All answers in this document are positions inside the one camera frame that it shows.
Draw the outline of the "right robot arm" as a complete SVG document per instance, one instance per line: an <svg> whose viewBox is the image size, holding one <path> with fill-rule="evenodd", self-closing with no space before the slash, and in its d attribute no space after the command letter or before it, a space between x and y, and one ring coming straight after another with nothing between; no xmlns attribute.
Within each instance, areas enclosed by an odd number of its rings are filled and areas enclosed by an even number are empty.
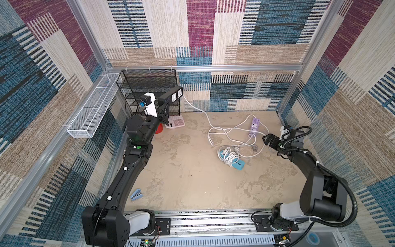
<svg viewBox="0 0 395 247"><path fill-rule="evenodd" d="M291 161L306 177L299 200L278 203L272 208L269 222L276 231L306 221L341 227L350 221L346 217L349 188L347 181L325 168L312 152L303 147L303 138L293 140L295 131L277 137L264 136L263 142L277 151L279 157Z"/></svg>

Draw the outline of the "teal power strip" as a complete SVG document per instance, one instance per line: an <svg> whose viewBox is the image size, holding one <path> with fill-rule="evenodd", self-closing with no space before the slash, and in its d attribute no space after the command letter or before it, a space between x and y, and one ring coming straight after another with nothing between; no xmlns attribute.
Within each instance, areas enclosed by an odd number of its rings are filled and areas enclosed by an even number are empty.
<svg viewBox="0 0 395 247"><path fill-rule="evenodd" d="M245 162L241 159L239 152L232 150L230 147L219 150L218 156L224 164L237 170L242 170L245 166Z"/></svg>

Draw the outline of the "black power strip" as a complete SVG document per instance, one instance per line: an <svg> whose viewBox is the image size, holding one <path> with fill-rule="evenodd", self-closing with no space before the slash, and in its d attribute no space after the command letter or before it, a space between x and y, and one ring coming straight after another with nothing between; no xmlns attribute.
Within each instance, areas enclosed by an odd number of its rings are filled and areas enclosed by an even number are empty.
<svg viewBox="0 0 395 247"><path fill-rule="evenodd" d="M183 88L181 86L175 86L168 92L164 93L161 95L157 101L158 101L158 106L161 107L162 105L171 105L174 102L176 102L178 99L180 99L183 96Z"/></svg>

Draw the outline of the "purple power strip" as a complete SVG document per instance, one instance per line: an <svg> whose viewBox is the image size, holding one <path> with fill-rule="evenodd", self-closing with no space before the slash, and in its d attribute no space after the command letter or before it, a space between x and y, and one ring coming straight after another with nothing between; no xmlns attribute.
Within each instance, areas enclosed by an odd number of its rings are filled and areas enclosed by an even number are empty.
<svg viewBox="0 0 395 247"><path fill-rule="evenodd" d="M255 135L259 131L260 119L254 117L250 127L250 134Z"/></svg>

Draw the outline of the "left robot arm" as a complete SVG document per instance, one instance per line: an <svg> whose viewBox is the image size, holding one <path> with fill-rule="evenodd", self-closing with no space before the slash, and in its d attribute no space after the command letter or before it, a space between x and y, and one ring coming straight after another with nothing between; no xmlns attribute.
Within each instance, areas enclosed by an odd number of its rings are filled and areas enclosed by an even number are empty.
<svg viewBox="0 0 395 247"><path fill-rule="evenodd" d="M137 210L129 216L124 208L132 187L152 154L153 137L160 124L167 124L169 106L162 105L157 116L134 115L127 120L128 145L121 169L95 206L87 206L82 213L82 225L87 245L93 247L123 247L129 236L140 231L156 230L152 210Z"/></svg>

